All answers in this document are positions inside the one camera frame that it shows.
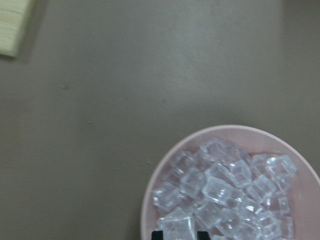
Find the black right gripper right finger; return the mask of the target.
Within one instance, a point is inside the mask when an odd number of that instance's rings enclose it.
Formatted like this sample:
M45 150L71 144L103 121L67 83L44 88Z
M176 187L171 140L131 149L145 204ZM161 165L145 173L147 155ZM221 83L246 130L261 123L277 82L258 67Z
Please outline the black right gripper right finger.
M198 231L197 240L210 240L210 235L207 231Z

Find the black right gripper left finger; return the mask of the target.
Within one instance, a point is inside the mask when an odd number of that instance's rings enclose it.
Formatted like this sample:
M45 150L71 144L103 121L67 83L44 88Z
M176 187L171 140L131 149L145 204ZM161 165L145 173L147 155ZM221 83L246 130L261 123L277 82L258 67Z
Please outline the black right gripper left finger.
M154 230L151 233L151 240L163 240L164 235L162 230Z

